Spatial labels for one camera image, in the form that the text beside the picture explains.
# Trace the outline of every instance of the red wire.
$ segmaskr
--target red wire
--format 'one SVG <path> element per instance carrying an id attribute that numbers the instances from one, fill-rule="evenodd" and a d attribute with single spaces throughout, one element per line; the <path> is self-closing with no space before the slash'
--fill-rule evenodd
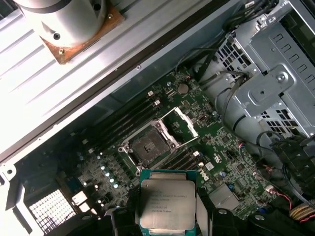
<path id="1" fill-rule="evenodd" d="M 244 143 L 241 143 L 241 144 L 238 146 L 238 149 L 240 149 L 243 145 L 244 145 Z"/>
<path id="2" fill-rule="evenodd" d="M 290 199 L 290 197 L 289 197 L 288 195 L 279 193 L 278 191 L 276 192 L 276 194 L 277 194 L 278 196 L 281 196 L 281 197 L 284 197 L 285 199 L 287 199 L 287 201 L 288 201 L 289 204 L 290 204 L 290 206 L 289 206 L 290 210 L 293 209 L 292 200 Z"/>
<path id="3" fill-rule="evenodd" d="M 312 218 L 315 218 L 315 215 L 311 215 L 311 216 L 305 218 L 304 220 L 301 220 L 300 223 L 306 222 L 306 221 L 308 221 L 308 220 L 310 220 Z"/>

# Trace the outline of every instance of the chip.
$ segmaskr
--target chip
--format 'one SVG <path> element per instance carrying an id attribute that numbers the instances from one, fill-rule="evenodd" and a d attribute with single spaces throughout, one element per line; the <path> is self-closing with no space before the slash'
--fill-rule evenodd
<path id="1" fill-rule="evenodd" d="M 243 169 L 245 169 L 245 166 L 243 164 L 239 164 L 237 167 L 236 167 L 239 171 L 242 171 Z"/>
<path id="2" fill-rule="evenodd" d="M 140 138 L 134 140 L 131 143 L 131 147 L 145 166 L 170 150 L 165 139 L 163 139 L 154 127 Z"/>
<path id="3" fill-rule="evenodd" d="M 224 136 L 221 140 L 226 144 L 230 139 L 228 138 L 228 136 Z"/>

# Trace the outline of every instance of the ribbed metal panel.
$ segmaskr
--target ribbed metal panel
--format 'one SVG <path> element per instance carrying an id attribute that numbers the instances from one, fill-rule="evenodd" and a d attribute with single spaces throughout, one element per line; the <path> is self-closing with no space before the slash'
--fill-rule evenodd
<path id="1" fill-rule="evenodd" d="M 126 20 L 66 65 L 11 13 L 0 21 L 0 153 L 209 2 L 114 0 Z"/>

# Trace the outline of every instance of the screw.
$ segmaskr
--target screw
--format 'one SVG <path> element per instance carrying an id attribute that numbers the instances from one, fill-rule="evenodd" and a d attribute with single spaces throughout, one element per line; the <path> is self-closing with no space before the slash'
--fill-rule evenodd
<path id="1" fill-rule="evenodd" d="M 256 215 L 255 219 L 256 220 L 265 220 L 265 218 L 263 216 L 261 216 L 261 215 Z"/>
<path id="2" fill-rule="evenodd" d="M 278 76 L 277 76 L 277 81 L 278 81 L 279 83 L 282 83 L 284 80 L 285 80 L 285 76 L 284 76 L 284 75 L 278 75 Z"/>
<path id="3" fill-rule="evenodd" d="M 222 214 L 222 215 L 226 215 L 226 214 L 227 214 L 227 211 L 226 211 L 226 210 L 223 210 L 223 209 L 220 209 L 220 210 L 219 210 L 219 213 Z"/>

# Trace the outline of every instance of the metal bracket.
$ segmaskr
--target metal bracket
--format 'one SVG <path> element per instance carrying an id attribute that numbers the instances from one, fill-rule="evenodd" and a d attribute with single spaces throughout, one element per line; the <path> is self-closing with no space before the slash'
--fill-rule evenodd
<path id="1" fill-rule="evenodd" d="M 279 22 L 287 13 L 292 10 L 292 6 L 288 0 L 280 0 L 278 5 L 263 19 L 262 24 L 257 25 L 257 29 L 262 30 L 272 24 Z"/>
<path id="2" fill-rule="evenodd" d="M 278 65 L 267 75 L 259 74 L 244 83 L 236 92 L 234 99 L 240 103 L 249 117 L 258 116 L 275 101 L 279 94 L 294 85 L 294 78 L 287 69 Z"/>

